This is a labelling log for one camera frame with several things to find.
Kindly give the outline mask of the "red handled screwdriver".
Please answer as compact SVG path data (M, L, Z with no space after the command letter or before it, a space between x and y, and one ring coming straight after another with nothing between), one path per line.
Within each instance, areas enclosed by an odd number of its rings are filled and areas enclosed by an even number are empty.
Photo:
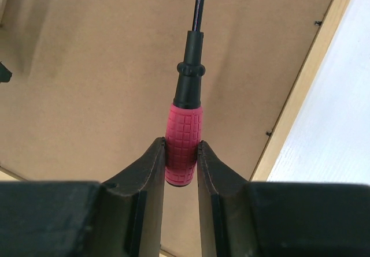
M192 29L187 32L183 61L177 65L179 77L166 126L165 179L175 187L184 187L192 181L201 141L201 82L205 74L205 67L201 64L204 3L205 0L195 0Z

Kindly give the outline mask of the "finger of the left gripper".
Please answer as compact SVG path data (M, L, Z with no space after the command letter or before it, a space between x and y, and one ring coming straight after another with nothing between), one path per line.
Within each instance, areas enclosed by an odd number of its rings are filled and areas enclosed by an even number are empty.
M0 62L0 83L8 83L12 78L13 73Z

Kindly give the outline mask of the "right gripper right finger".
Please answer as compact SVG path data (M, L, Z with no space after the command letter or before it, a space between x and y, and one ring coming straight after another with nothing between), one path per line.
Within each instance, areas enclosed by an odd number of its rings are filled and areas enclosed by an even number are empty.
M368 256L369 186L250 182L197 152L203 256Z

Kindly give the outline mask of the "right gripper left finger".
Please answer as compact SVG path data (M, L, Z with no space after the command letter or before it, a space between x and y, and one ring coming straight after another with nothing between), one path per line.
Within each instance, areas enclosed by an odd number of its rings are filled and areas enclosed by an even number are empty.
M2 256L158 256L165 141L96 181L1 183Z

